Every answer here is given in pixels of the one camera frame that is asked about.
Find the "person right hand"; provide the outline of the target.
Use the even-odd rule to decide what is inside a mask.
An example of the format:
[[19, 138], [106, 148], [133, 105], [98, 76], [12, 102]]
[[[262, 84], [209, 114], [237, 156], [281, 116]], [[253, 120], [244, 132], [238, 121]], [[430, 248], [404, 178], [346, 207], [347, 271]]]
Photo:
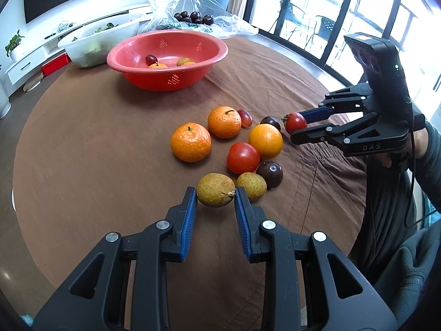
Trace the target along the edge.
[[[406, 156], [410, 153], [415, 158], [423, 158], [428, 148], [428, 131], [426, 128], [415, 131], [407, 138], [407, 143], [404, 148], [400, 150], [400, 154]], [[391, 168], [392, 157], [390, 153], [380, 153], [374, 155], [383, 167]]]

